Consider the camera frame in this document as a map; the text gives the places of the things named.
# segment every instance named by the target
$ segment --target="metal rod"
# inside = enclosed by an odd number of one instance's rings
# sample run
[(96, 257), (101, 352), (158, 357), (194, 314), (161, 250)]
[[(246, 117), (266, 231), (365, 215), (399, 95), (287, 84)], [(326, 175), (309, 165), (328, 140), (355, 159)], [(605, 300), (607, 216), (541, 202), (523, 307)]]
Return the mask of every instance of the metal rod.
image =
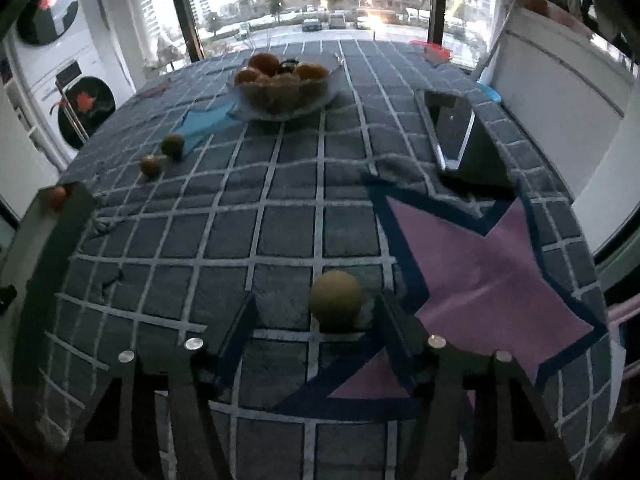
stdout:
[(89, 140), (89, 135), (87, 135), (84, 126), (82, 126), (80, 119), (78, 119), (78, 116), (74, 112), (74, 109), (71, 106), (71, 102), (66, 97), (65, 89), (62, 87), (58, 80), (56, 80), (56, 88), (58, 89), (58, 92), (60, 92), (60, 96), (62, 97), (62, 111), (65, 113), (66, 118), (71, 123), (71, 127), (76, 131), (76, 134), (78, 134), (80, 141), (85, 144)]

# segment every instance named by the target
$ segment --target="tablecloth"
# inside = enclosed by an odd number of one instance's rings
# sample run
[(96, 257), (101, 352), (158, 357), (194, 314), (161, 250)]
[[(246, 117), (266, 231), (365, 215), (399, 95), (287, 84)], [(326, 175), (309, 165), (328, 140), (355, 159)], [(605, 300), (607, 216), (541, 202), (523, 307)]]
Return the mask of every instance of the tablecloth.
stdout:
[[(162, 76), (107, 120), (69, 165), (102, 201), (78, 245), (47, 333), (44, 420), (64, 437), (98, 376), (125, 348), (180, 344), (225, 316), (211, 308), (256, 294), (261, 326), (234, 387), (212, 404), (239, 479), (393, 478), (413, 421), (379, 424), (284, 416), (268, 408), (343, 354), (363, 331), (321, 335), (308, 314), (312, 280), (340, 267), (369, 296), (402, 295), (402, 276), (372, 212), (362, 172), (475, 215), (492, 200), (455, 194), (439, 181), (412, 88), (455, 90), (474, 107), (532, 204), (548, 272), (604, 320), (593, 260), (570, 199), (549, 164), (504, 110), (463, 72), (434, 68), (402, 43), (309, 41), (274, 47), (287, 57), (336, 53), (342, 90), (321, 110), (287, 123), (252, 122), (217, 132), (161, 177), (138, 161), (188, 110), (224, 98), (229, 70), (251, 52), (226, 54)], [(111, 225), (95, 237), (95, 222)], [(104, 287), (121, 270), (123, 280)], [(583, 477), (602, 447), (609, 409), (608, 337), (546, 384), (544, 399)], [(166, 399), (159, 394), (162, 458), (175, 471)]]

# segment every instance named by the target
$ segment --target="parked car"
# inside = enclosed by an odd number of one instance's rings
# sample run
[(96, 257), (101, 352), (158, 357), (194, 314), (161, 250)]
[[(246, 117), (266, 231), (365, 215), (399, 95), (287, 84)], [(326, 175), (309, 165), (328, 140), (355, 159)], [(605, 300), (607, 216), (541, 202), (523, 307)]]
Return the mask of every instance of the parked car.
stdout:
[(302, 22), (302, 32), (322, 30), (322, 23), (317, 18), (307, 18)]
[(234, 36), (234, 39), (236, 41), (246, 40), (251, 32), (251, 25), (249, 25), (249, 22), (242, 22), (238, 28), (238, 33)]
[(347, 28), (344, 14), (337, 14), (336, 12), (329, 14), (329, 28)]
[(368, 16), (358, 16), (356, 19), (356, 28), (359, 30), (371, 30), (371, 23)]

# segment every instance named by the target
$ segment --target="kiwi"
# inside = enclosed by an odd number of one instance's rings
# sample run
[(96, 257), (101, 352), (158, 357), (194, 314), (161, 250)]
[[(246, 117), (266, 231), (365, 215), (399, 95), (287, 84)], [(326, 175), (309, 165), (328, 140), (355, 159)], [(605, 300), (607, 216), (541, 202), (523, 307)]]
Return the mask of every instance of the kiwi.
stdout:
[(278, 56), (271, 52), (261, 52), (249, 58), (246, 64), (250, 68), (255, 68), (263, 74), (273, 77), (280, 70), (280, 60)]
[(160, 161), (153, 155), (147, 155), (140, 160), (140, 171), (149, 178), (155, 178), (162, 171)]
[(182, 158), (182, 150), (184, 149), (184, 137), (180, 134), (167, 135), (162, 144), (160, 150), (162, 154), (172, 158), (173, 160), (180, 160)]

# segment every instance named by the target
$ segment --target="white cabinet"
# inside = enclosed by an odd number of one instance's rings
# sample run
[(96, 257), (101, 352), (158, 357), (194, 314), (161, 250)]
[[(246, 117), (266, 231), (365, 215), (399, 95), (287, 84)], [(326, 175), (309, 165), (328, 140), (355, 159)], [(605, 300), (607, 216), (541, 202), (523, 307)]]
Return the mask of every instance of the white cabinet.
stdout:
[(0, 197), (21, 219), (37, 191), (56, 183), (58, 171), (32, 143), (33, 123), (27, 130), (18, 119), (7, 94), (11, 85), (0, 87)]

